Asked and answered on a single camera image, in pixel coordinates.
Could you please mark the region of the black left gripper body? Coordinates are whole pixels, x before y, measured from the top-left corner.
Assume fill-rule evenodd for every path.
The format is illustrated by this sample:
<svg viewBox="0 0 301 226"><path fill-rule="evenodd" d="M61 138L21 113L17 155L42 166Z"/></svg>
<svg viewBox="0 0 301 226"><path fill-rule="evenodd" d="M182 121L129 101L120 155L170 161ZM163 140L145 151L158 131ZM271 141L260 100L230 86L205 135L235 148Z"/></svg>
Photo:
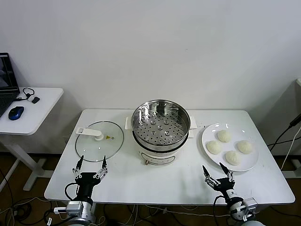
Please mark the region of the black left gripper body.
<svg viewBox="0 0 301 226"><path fill-rule="evenodd" d="M92 192L94 186L98 185L101 180L98 176L94 177L95 172L82 172L81 177L75 179L76 184L79 186L75 201L93 203Z"/></svg>

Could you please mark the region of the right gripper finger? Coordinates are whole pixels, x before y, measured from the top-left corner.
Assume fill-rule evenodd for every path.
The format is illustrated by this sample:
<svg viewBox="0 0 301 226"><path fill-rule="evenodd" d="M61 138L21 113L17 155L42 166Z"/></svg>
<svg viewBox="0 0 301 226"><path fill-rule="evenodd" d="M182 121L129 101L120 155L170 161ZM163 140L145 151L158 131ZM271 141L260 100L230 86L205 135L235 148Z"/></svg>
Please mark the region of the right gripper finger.
<svg viewBox="0 0 301 226"><path fill-rule="evenodd" d="M218 186L218 181L215 180L214 178L212 178L209 174L209 172L207 171L207 169L205 168L205 166L202 166L203 168L203 173L205 176L205 182L210 186L210 187L216 187Z"/></svg>
<svg viewBox="0 0 301 226"><path fill-rule="evenodd" d="M219 181L220 183L235 183L234 177L233 177L233 172L230 172L230 170L224 166L221 162L219 163L221 169L223 170L223 172L225 173L225 175L227 176L226 178L220 178Z"/></svg>

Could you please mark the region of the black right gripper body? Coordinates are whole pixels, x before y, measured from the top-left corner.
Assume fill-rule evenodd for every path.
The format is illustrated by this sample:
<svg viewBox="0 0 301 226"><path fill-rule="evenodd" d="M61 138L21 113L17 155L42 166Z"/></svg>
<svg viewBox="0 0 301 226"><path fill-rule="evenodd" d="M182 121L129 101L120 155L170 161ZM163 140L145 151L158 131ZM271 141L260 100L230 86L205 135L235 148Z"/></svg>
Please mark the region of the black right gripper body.
<svg viewBox="0 0 301 226"><path fill-rule="evenodd" d="M229 178L219 178L217 181L218 185L215 185L215 191L221 192L225 198L232 198L236 195L234 181L230 181Z"/></svg>

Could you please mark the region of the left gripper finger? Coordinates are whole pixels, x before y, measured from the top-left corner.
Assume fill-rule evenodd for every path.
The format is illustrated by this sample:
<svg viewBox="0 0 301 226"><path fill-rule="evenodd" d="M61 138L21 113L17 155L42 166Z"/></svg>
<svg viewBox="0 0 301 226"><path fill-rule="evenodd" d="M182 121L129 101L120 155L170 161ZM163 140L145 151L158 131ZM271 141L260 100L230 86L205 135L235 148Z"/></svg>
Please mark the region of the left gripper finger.
<svg viewBox="0 0 301 226"><path fill-rule="evenodd" d="M82 163L83 163L83 159L84 159L84 156L82 155L80 160L77 162L76 164L76 167L72 169L72 172L74 174L74 177L75 178L80 178L81 177L81 167L82 167Z"/></svg>
<svg viewBox="0 0 301 226"><path fill-rule="evenodd" d="M93 178L103 179L107 173L108 173L107 161L106 161L106 156L104 156L101 169L94 174Z"/></svg>

